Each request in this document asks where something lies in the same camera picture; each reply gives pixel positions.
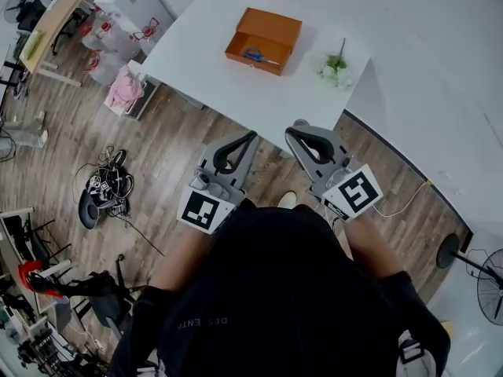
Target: pink cloth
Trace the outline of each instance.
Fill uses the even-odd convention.
[[[127,66],[122,66],[110,86],[105,104],[118,115],[122,115],[143,93],[141,82],[131,75]]]

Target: sleeve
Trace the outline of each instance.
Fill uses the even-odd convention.
[[[136,376],[136,370],[156,348],[157,338],[167,312],[178,294],[146,287],[134,304],[133,317],[113,354],[108,375]]]
[[[444,327],[420,299],[409,274],[402,271],[380,280],[380,284],[402,314],[406,328],[409,329],[412,337],[433,355],[437,375],[441,375],[449,355],[450,338]]]

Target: open box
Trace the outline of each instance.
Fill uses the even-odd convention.
[[[297,42],[301,26],[302,21],[248,7],[236,26],[236,34],[227,46],[226,56],[281,75]],[[261,55],[278,64],[245,57],[247,49],[258,49]]]

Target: buckle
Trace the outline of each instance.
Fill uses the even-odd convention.
[[[402,359],[402,364],[407,364],[411,361],[419,359],[424,356],[424,349],[421,344],[415,339],[407,339],[404,341],[400,347],[398,348],[400,351],[400,359]],[[407,357],[406,354],[410,352],[414,352],[415,350],[419,350],[419,353],[410,354],[410,357]]]

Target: storage box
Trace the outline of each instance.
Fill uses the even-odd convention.
[[[229,59],[281,75],[299,37],[302,21],[247,8],[236,26],[236,34],[226,49]],[[258,49],[267,61],[244,57],[247,49]]]

